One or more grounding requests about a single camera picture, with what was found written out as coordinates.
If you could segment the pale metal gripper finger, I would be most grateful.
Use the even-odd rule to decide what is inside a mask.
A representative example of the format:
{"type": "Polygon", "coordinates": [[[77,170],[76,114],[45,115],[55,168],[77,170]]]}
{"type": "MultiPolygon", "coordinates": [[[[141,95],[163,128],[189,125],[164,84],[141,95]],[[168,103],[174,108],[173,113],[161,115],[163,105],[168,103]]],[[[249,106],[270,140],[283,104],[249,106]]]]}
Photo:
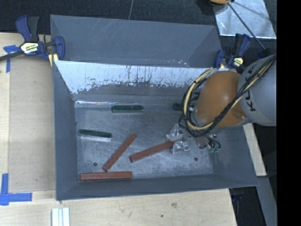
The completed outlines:
{"type": "Polygon", "coordinates": [[[175,124],[166,138],[170,141],[183,140],[187,137],[188,132],[185,128],[181,127],[179,124],[175,124]]]}
{"type": "Polygon", "coordinates": [[[180,152],[188,152],[188,151],[190,151],[190,148],[187,142],[181,140],[174,141],[174,144],[171,149],[171,152],[173,154],[180,153],[180,152]]]}

